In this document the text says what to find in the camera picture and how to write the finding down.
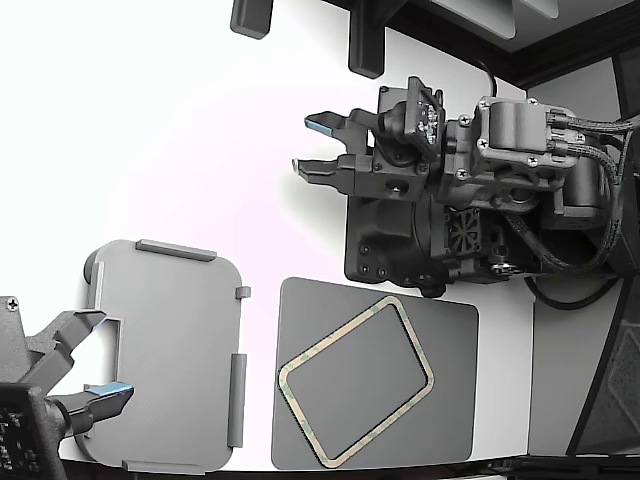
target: white table surface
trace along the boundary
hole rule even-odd
[[[303,118],[375,111],[379,86],[404,87],[409,75],[442,88],[456,118],[489,85],[480,70],[389,30],[386,73],[355,75],[348,13],[319,0],[276,0],[261,41],[231,32],[231,6],[0,3],[0,292],[19,298],[32,335],[86,305],[84,261],[111,240],[148,238],[232,260],[253,296],[240,339],[249,358],[245,443],[225,469],[273,470],[280,285],[290,276],[351,283],[342,273],[346,198],[291,169],[291,158],[332,159],[340,144]],[[525,96],[499,85],[500,96]],[[512,281],[455,285],[445,299],[480,312],[471,458],[525,454],[532,296]],[[103,326],[81,344],[53,393],[112,380],[113,339]],[[83,458],[72,440],[61,454]]]

